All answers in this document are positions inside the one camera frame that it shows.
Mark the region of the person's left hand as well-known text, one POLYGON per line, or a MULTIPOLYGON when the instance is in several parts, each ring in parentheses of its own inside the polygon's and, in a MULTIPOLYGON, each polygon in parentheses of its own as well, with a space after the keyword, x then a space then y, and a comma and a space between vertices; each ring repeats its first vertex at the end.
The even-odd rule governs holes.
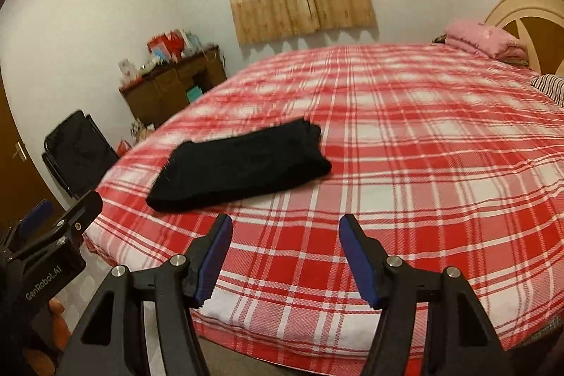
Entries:
POLYGON ((64 312, 63 304, 53 298, 31 320, 30 331, 24 341, 23 357, 32 375, 55 375, 71 338, 64 312))

